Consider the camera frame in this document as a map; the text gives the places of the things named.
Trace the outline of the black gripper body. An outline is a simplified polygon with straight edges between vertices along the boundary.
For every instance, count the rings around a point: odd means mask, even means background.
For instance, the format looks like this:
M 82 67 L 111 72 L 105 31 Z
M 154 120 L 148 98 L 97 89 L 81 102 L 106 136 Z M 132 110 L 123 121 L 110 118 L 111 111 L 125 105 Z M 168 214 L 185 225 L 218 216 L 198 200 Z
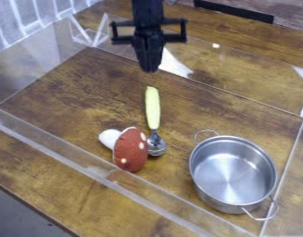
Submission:
M 188 42 L 188 19 L 169 19 L 165 17 L 164 0 L 132 0 L 132 13 L 133 20 L 114 21 L 110 24 L 114 44 L 132 44 L 136 38 L 148 40 L 153 36 L 160 36 L 166 43 Z M 180 25 L 180 34 L 165 34 L 161 27 L 173 24 Z M 121 36 L 118 33 L 119 27 L 134 27 L 134 34 Z

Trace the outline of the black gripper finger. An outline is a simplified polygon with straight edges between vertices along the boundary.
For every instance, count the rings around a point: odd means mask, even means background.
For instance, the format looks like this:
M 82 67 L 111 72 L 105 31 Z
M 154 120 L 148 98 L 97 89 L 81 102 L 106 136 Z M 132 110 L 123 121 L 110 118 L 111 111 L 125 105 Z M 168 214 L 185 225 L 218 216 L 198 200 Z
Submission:
M 162 61 L 162 52 L 165 46 L 165 38 L 162 35 L 156 35 L 150 40 L 150 50 L 152 50 L 152 71 L 156 72 L 160 69 Z
M 146 44 L 145 38 L 141 36 L 136 36 L 133 40 L 133 46 L 136 49 L 136 54 L 140 60 L 141 67 L 144 71 L 150 72 L 152 64 L 150 64 L 150 56 L 149 56 L 148 44 Z

